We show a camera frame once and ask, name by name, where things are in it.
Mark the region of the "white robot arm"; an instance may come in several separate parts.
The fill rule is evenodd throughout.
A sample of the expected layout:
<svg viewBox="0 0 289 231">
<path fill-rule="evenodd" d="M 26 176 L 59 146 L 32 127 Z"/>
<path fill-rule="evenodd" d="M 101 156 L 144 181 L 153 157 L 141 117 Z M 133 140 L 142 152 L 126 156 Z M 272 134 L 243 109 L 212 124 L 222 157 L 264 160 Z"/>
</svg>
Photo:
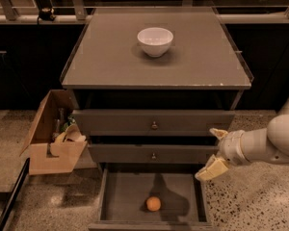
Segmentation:
<svg viewBox="0 0 289 231">
<path fill-rule="evenodd" d="M 196 173 L 198 181 L 212 180 L 232 167 L 254 162 L 289 165 L 289 97 L 266 128 L 233 132 L 211 128 L 210 133 L 219 140 L 218 152 Z"/>
</svg>

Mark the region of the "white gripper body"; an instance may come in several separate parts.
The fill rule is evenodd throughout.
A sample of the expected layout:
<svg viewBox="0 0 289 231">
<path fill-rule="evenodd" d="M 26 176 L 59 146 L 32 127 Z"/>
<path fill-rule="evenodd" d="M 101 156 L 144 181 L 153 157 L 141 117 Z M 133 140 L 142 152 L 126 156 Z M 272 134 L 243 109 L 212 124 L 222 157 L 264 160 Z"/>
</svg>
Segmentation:
<svg viewBox="0 0 289 231">
<path fill-rule="evenodd" d="M 220 155 L 232 166 L 246 166 L 250 161 L 245 157 L 242 146 L 241 138 L 244 134 L 243 130 L 227 132 L 222 131 L 222 137 L 219 142 Z"/>
</svg>

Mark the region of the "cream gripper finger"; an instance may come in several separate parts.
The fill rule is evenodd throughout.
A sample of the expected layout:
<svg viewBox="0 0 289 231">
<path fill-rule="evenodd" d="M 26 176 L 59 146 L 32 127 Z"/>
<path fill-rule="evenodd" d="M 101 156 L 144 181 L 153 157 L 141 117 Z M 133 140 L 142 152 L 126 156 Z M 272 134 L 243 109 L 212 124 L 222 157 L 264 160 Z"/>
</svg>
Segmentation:
<svg viewBox="0 0 289 231">
<path fill-rule="evenodd" d="M 226 130 L 217 129 L 217 128 L 211 128 L 209 132 L 215 136 L 219 141 L 222 140 L 224 137 L 228 135 L 228 132 Z"/>
<path fill-rule="evenodd" d="M 198 181 L 212 180 L 229 170 L 229 164 L 220 156 L 212 155 L 206 165 L 200 169 L 195 177 Z"/>
</svg>

